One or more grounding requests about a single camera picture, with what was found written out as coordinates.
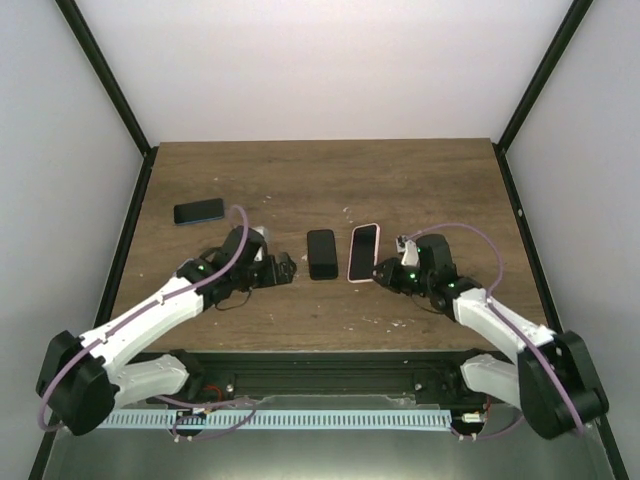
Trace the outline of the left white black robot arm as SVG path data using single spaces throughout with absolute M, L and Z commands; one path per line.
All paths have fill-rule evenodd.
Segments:
M 216 308 L 232 293 L 287 285 L 297 271 L 286 252 L 268 251 L 262 227 L 236 227 L 224 243 L 186 260 L 153 295 L 107 323 L 75 336 L 64 330 L 47 347 L 36 383 L 41 407 L 76 436 L 115 410 L 158 396 L 184 404 L 204 392 L 201 368 L 184 351 L 136 362 L 175 327 Z

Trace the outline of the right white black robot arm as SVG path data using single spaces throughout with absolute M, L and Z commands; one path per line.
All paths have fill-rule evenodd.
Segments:
M 373 280 L 397 294 L 420 296 L 434 310 L 480 334 L 503 355 L 480 354 L 444 378 L 447 396 L 465 403 L 478 392 L 518 408 L 542 438 L 579 431 L 605 415 L 609 401 L 584 340 L 556 333 L 488 297 L 474 279 L 455 267 L 424 270 L 397 258 L 372 270 Z

